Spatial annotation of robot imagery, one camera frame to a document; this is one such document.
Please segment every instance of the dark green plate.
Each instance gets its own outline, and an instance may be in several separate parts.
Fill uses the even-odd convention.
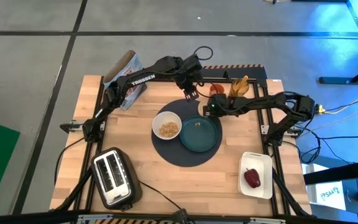
[[[179,137],[189,150],[205,152],[215,145],[218,139],[218,129],[210,119],[192,116],[183,122]]]

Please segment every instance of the red fruit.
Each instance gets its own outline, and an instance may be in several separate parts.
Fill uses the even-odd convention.
[[[260,186],[259,174],[255,169],[247,169],[247,171],[244,173],[244,178],[252,188]]]

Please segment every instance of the cereal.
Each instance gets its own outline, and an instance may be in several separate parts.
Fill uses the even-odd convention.
[[[168,122],[161,126],[160,135],[165,138],[170,138],[179,132],[178,125],[174,122]]]

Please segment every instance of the concrete floor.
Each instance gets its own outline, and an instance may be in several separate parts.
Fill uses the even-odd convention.
[[[0,30],[72,30],[80,0],[0,0]],[[255,31],[358,32],[343,3],[262,0],[88,1],[80,30],[87,31]],[[0,215],[12,209],[39,124],[45,112],[69,37],[0,37],[0,124],[21,132],[0,184]],[[269,78],[286,90],[310,95],[332,108],[358,97],[358,86],[320,85],[320,76],[358,73],[358,39],[311,37],[105,36],[77,37],[23,212],[47,211],[55,161],[67,134],[58,127],[71,120],[83,75],[104,75],[128,49],[145,66],[165,55],[186,57],[200,45],[214,49],[204,65],[261,63]],[[318,127],[358,111],[318,116]],[[358,116],[318,131],[320,136],[358,135]],[[332,140],[344,159],[358,161],[358,139]],[[315,139],[298,141],[302,151]],[[321,155],[333,157],[326,146]]]

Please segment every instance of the wooden tabletop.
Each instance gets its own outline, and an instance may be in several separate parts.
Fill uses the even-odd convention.
[[[101,77],[86,75],[78,97],[73,119],[84,121],[93,115]],[[229,84],[220,83],[225,90]],[[280,80],[267,80],[269,94],[283,91]],[[205,95],[209,85],[199,87]],[[252,86],[245,95],[254,97]],[[244,152],[262,153],[256,111],[240,117],[220,118],[223,140],[215,156],[196,167],[178,167],[165,161],[151,141],[152,121],[158,111],[173,100],[183,99],[183,91],[173,82],[148,82],[147,89],[128,110],[116,109],[109,115],[103,150],[118,147],[127,153],[139,180],[161,191],[168,198],[186,208],[191,215],[271,216],[270,200],[242,195],[237,190],[239,159]],[[285,113],[273,109],[273,119],[280,121]],[[70,133],[67,145],[83,137],[81,131]],[[56,208],[78,183],[86,143],[76,144],[63,155],[57,184],[50,208]],[[279,147],[285,183],[295,200],[311,213],[301,164],[294,146],[283,143]],[[276,188],[278,211],[283,213],[280,191]],[[157,192],[142,186],[143,196],[128,212],[171,214],[177,210]],[[85,207],[88,185],[84,187],[80,208]],[[94,191],[92,212],[120,212],[106,209],[97,189]]]

